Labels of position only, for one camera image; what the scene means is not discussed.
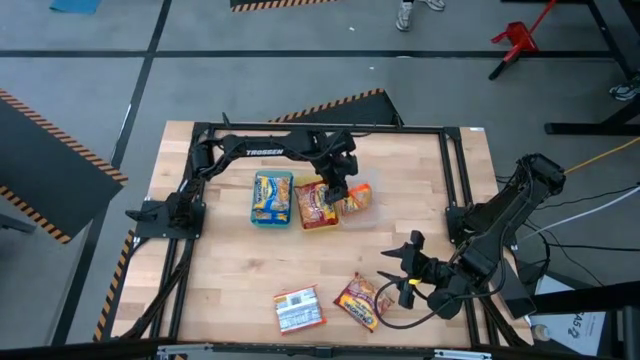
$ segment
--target concrete floor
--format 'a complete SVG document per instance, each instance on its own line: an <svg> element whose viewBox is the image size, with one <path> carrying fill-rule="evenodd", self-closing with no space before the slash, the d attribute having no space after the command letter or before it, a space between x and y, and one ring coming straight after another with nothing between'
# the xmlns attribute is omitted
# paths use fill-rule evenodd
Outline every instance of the concrete floor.
<svg viewBox="0 0 640 360"><path fill-rule="evenodd" d="M104 1L93 16L51 12L49 1L13 0L0 12L0 50L127 49L149 44L161 1ZM231 13L224 1L174 1L161 50L497 50L489 38L506 23L531 22L541 5L450 1L442 14L416 4L415 27L394 27L397 2L342 0L252 13ZM638 36L617 2L598 1L625 55L638 59ZM586 6L560 5L536 33L545 50L606 50ZM101 157L109 158L129 106L142 59L0 58L0 87L32 106ZM607 94L623 75L610 60L523 59L498 81L496 60L390 58L198 58L153 63L122 165L129 184L112 201L69 335L91 340L127 229L124 210L138 208L148 187L167 120L263 121L294 109L371 88L389 93L412 125L485 127L496 173L542 152L570 167L626 141L622 137L552 137L549 121L596 122L622 104ZM569 176L553 202L631 186L640 178L640 148L630 148ZM536 212L547 224L590 209L596 200ZM638 245L631 198L591 219L558 228L567 244ZM2 199L0 211L13 214ZM60 246L40 231L0 232L0 348L50 341L83 236ZM568 250L603 283L638 280L637 255ZM538 241L521 245L523 260L543 258ZM595 282L554 250L551 269ZM253 358L225 355L224 358Z"/></svg>

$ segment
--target snack bag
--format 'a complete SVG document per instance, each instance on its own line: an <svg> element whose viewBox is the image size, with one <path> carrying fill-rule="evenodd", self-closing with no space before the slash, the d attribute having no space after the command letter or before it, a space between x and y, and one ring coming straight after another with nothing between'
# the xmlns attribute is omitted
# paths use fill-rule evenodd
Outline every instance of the snack bag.
<svg viewBox="0 0 640 360"><path fill-rule="evenodd" d="M338 224L335 207L324 201L327 184L322 181L296 186L300 220L305 230Z"/></svg>
<svg viewBox="0 0 640 360"><path fill-rule="evenodd" d="M349 189L349 197L336 203L340 215L348 216L367 209L371 204L372 194L373 191L369 184L361 184Z"/></svg>
<svg viewBox="0 0 640 360"><path fill-rule="evenodd" d="M289 224L292 183L293 175L289 172L258 172L253 187L251 221L256 225Z"/></svg>
<svg viewBox="0 0 640 360"><path fill-rule="evenodd" d="M315 286L273 297L282 335L327 322Z"/></svg>
<svg viewBox="0 0 640 360"><path fill-rule="evenodd" d="M333 303L348 312L362 326L373 330L378 326L378 318L373 312L373 299L378 289L365 278L356 273L349 285L340 293ZM378 297L378 312L384 314L393 300L387 294L382 293Z"/></svg>

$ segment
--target wooden tabletop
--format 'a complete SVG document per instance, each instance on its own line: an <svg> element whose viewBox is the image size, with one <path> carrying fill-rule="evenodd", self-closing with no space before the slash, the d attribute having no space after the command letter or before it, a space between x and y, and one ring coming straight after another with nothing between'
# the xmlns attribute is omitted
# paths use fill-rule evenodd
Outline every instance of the wooden tabletop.
<svg viewBox="0 0 640 360"><path fill-rule="evenodd" d="M167 123L149 188L152 199L163 200L178 187L192 128L192 122ZM498 189L485 133L480 128L461 131L473 198L476 202L487 201ZM265 135L265 132L242 134ZM381 325L370 333L333 304L356 271L377 286L386 282L376 274L378 270L401 275L399 259L384 257L380 251L409 241L411 230L422 231L426 238L423 252L430 257L448 259L454 250L448 241L444 218L447 194L438 136L372 134L357 138L356 144L360 171L374 171L377 175L374 202L379 206L380 220L372 229L303 232L297 216L287 229L261 229L250 223L255 173L286 169L294 176L313 174L308 163L277 157L244 158L233 162L208 183L204 195L206 220L193 253L180 340L412 347L470 345L464 310L451 320L434 317L411 330L392 330ZM449 153L456 194L463 203L452 144ZM166 249L166 239L152 239L130 260L112 336L128 330L156 295ZM510 254L505 253L505 257L513 261ZM273 296L309 285L317 286L327 324L280 335ZM430 285L420 288L424 293L433 289ZM390 295L397 299L395 289ZM494 301L518 334L532 342L527 324L511 320L499 298L494 297ZM173 299L169 299L161 334L168 332L172 307ZM487 343L479 302L475 308L481 339ZM426 304L417 299L414 310L394 304L385 319L406 324L428 312Z"/></svg>

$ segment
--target hazard stripe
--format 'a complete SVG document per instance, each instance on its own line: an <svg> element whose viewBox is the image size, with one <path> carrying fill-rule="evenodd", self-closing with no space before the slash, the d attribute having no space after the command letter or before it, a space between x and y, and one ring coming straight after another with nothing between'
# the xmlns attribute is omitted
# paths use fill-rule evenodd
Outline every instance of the hazard stripe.
<svg viewBox="0 0 640 360"><path fill-rule="evenodd" d="M231 7L232 12L246 12L246 11L254 11L254 10L263 10L263 9L275 9L275 8L285 8L285 7L293 7L300 5L312 5L312 4L322 4L329 2L336 2L338 0L273 0L273 1L263 1L263 2L255 2L252 4L240 4Z"/></svg>
<svg viewBox="0 0 640 360"><path fill-rule="evenodd" d="M365 91L365 92L357 94L357 95L347 96L344 99L329 101L326 104L313 106L313 107L310 107L310 108L302 110L302 111L298 111L298 112L294 112L294 113L291 113L291 114L287 114L285 116L280 116L280 117L277 117L275 119L271 119L268 122L270 122L270 123L292 122L295 119L303 117L305 115L313 114L313 113L316 113L318 111L323 111L323 110L331 109L331 108L334 108L334 107L339 107L341 105L350 103L352 101L360 100L360 99L366 98L368 96L384 94L384 92L385 92L384 89L380 89L380 88L369 90L369 91Z"/></svg>
<svg viewBox="0 0 640 360"><path fill-rule="evenodd" d="M55 225L47 221L40 213L35 211L26 201L20 199L13 191L9 190L4 185L0 186L0 195L2 195L5 199L9 200L13 206L18 208L18 210L22 211L25 215L27 215L31 220L35 221L40 227L44 229L44 231L48 232L53 238L58 240L62 244L66 244L71 240L71 237L62 232L62 230L58 229Z"/></svg>
<svg viewBox="0 0 640 360"><path fill-rule="evenodd" d="M35 124L40 126L42 129L46 130L50 135L58 139L63 144L70 147L73 151L77 152L78 155L84 157L88 161L92 163L92 165L96 166L95 161L100 160L104 164L108 164L106 161L101 160L97 155L95 155L91 150L86 147L80 145L73 137L66 134L64 131L48 122L45 118L43 118L40 114L29 108L27 105L22 103L20 100L16 99L13 95L9 94L6 90L0 89L0 99L4 100L7 104L11 105L14 109L23 113L26 117L31 119ZM110 176L116 182L119 182L122 186L127 184L128 178L126 175L123 175L120 170L114 169L113 167L109 167L108 169L101 169L99 166L98 169L104 172L106 175Z"/></svg>
<svg viewBox="0 0 640 360"><path fill-rule="evenodd" d="M111 283L109 284L109 289L107 290L107 296L104 301L104 305L102 306L102 310L100 311L100 316L98 317L98 324L96 325L96 329L93 332L94 342L102 341L105 328L107 326L107 319L109 319L109 314L114 308L117 307L114 306L113 300L115 298L115 294L118 292L118 289L124 282L122 273L124 272L124 267L129 260L126 256L124 260L122 260L122 254L129 254L131 247L133 246L133 237L134 230L131 229L127 232L127 237L124 239L124 245L122 247L122 251L120 252L120 259L118 259L118 263L116 264L116 270L114 271L113 277L111 278Z"/></svg>

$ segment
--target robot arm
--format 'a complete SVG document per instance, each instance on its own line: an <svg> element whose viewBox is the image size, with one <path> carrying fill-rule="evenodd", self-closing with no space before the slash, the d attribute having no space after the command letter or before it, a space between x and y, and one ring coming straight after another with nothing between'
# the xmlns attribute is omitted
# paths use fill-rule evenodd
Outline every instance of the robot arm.
<svg viewBox="0 0 640 360"><path fill-rule="evenodd" d="M242 157L284 156L293 161L309 161L328 185L325 199L329 204L348 196L345 177L358 173L357 159L351 155L356 145L347 131L329 136L320 131L299 130L285 136L230 134L222 138L215 138L213 133L214 129L209 129L200 134L189 153L187 177L165 201L170 227L189 227L194 222L192 202L205 183ZM215 147L223 152L217 159L213 155ZM153 216L140 211L128 211L127 215L136 221Z"/></svg>
<svg viewBox="0 0 640 360"><path fill-rule="evenodd" d="M435 285L435 290L426 296L427 304L441 318L451 319L460 311L464 298L488 295L470 293L488 284L503 264L503 246L510 244L515 231L538 205L562 191L564 182L560 166L540 154L525 156L518 161L511 181L489 202L448 215L449 235L456 239L457 246L451 260L440 261L422 254L424 237L413 231L411 243L382 252L402 259L400 267L407 277L379 273L396 282L400 290L398 303L408 309L413 307L415 284Z"/></svg>

